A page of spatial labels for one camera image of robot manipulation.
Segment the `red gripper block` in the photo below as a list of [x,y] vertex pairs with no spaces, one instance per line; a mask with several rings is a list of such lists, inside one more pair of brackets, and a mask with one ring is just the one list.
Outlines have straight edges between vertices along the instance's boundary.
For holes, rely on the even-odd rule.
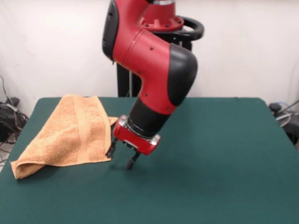
[[133,147],[137,150],[134,156],[128,161],[126,165],[126,170],[131,170],[141,153],[144,155],[149,155],[156,149],[156,147],[160,143],[161,136],[156,134],[152,138],[141,137],[129,129],[127,120],[128,119],[118,119],[116,121],[113,130],[115,138],[112,141],[110,148],[106,152],[105,156],[108,159],[112,159],[113,154],[116,150],[118,140],[122,143],[127,143],[130,147]]

